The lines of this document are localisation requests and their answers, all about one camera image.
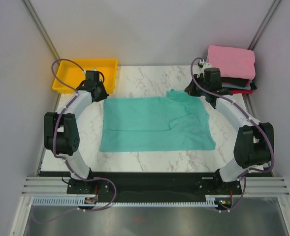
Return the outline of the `teal t shirt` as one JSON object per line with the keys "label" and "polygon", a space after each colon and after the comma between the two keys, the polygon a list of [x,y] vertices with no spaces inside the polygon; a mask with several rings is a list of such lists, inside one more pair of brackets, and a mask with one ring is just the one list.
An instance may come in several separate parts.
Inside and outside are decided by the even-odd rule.
{"label": "teal t shirt", "polygon": [[109,98],[103,104],[102,152],[214,150],[209,115],[198,97]]}

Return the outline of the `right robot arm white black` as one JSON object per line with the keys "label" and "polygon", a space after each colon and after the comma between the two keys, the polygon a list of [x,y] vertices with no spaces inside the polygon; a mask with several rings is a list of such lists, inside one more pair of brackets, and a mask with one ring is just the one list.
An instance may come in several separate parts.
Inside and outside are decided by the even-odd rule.
{"label": "right robot arm white black", "polygon": [[204,96],[237,132],[233,158],[213,175],[213,189],[222,194],[236,188],[240,179],[250,171],[259,172],[258,166],[274,163],[274,129],[272,124],[253,118],[222,89],[218,68],[205,68],[201,73],[191,75],[192,81],[185,92],[190,96]]}

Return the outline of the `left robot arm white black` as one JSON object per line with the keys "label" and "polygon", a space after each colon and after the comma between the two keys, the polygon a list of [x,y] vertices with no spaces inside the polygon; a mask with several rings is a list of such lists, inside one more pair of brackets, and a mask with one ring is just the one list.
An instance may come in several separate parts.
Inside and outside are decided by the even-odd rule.
{"label": "left robot arm white black", "polygon": [[96,69],[85,72],[85,80],[75,89],[66,105],[44,115],[44,146],[56,159],[64,161],[69,172],[68,194],[94,194],[97,184],[91,168],[79,151],[80,136],[77,119],[94,102],[108,97],[105,77]]}

